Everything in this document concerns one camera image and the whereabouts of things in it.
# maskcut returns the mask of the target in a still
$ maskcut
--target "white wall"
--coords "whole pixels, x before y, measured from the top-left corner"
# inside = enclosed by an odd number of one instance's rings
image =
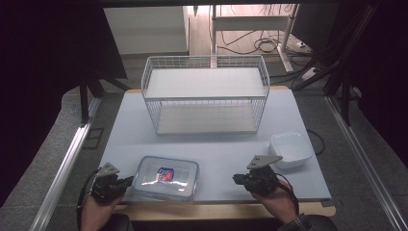
[[[186,7],[105,9],[119,53],[187,52]]]

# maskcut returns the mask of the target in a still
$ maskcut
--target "container label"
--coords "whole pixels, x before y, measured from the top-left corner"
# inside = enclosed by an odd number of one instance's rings
[[[173,168],[160,167],[156,174],[156,180],[158,182],[168,183],[173,180],[174,170]]]

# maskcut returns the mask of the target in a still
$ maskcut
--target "white bowl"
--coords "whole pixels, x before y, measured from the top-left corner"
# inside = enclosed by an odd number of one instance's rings
[[[272,156],[282,156],[282,160],[275,163],[279,168],[302,166],[314,154],[310,142],[297,132],[273,135],[270,138],[269,151]]]

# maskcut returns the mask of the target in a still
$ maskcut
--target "wire rack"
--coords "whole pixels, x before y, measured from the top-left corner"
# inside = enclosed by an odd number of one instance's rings
[[[257,55],[150,57],[141,90],[157,134],[256,133],[269,78]]]

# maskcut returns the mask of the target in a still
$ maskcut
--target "human hand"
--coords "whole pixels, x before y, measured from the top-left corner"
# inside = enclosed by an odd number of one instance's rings
[[[280,183],[288,189],[291,188],[286,182],[280,181]],[[296,209],[291,196],[281,188],[278,187],[267,196],[262,196],[255,192],[251,194],[255,199],[259,200],[274,217],[281,220],[284,224],[288,224],[297,218]]]
[[[122,200],[123,195],[110,204],[101,205],[91,195],[86,195],[81,215],[81,231],[101,229],[109,220],[115,206]]]

